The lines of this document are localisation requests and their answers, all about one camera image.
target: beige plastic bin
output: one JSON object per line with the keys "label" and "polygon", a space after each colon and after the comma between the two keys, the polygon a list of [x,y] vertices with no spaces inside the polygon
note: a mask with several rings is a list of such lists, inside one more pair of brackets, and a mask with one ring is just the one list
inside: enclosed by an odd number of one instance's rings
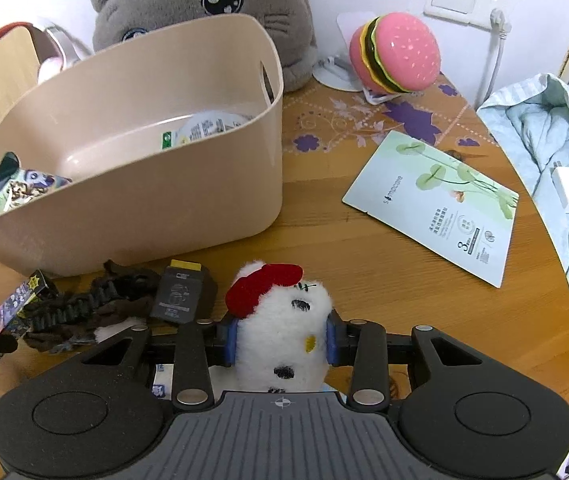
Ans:
{"label": "beige plastic bin", "polygon": [[[0,262],[72,276],[263,231],[282,206],[282,88],[273,41],[242,14],[151,32],[34,88],[0,123],[0,161],[74,182],[0,215]],[[161,151],[162,132],[219,109],[255,118]]]}

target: white plush toy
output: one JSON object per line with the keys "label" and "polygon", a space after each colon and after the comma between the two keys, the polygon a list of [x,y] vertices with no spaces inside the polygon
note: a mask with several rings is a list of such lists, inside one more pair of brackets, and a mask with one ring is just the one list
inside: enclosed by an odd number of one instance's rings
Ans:
{"label": "white plush toy", "polygon": [[240,318],[236,380],[251,392],[316,392],[328,370],[327,317],[333,306],[327,289],[302,280],[302,268],[247,264],[226,295],[229,312]]}

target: wooden tabletop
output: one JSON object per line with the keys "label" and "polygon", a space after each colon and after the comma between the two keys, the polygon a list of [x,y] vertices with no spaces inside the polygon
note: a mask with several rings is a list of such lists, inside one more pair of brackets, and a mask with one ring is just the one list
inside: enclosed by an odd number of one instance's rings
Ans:
{"label": "wooden tabletop", "polygon": [[[462,158],[520,194],[501,288],[341,202],[391,128]],[[225,312],[224,292],[245,262],[295,263],[308,278],[324,282],[343,319],[369,319],[406,334],[414,325],[433,325],[569,402],[569,288],[557,254],[506,156],[443,76],[424,94],[378,107],[359,94],[312,82],[285,98],[283,147],[284,205],[274,225],[252,238],[180,256],[211,269],[221,291],[214,317]],[[161,270],[167,263],[149,266]],[[94,276],[60,284],[82,290]],[[0,266],[0,302],[19,281]],[[31,372],[55,362],[21,351],[30,357]],[[405,368],[393,370],[406,394]],[[332,370],[328,382],[344,390],[348,373]]]}

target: red headband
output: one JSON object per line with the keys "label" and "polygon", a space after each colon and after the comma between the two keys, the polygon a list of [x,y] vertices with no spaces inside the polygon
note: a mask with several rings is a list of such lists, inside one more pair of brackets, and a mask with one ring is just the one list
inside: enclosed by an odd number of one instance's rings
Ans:
{"label": "red headband", "polygon": [[293,286],[302,279],[302,267],[291,264],[266,264],[248,276],[240,278],[227,292],[225,301],[233,316],[250,316],[260,302],[260,296],[273,286]]}

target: small black box with yellow top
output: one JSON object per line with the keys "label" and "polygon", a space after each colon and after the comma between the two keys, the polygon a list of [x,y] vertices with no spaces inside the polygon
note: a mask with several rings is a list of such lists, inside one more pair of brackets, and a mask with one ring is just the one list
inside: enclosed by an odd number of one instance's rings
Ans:
{"label": "small black box with yellow top", "polygon": [[151,317],[172,324],[207,319],[213,311],[218,285],[203,265],[172,260],[162,274]]}

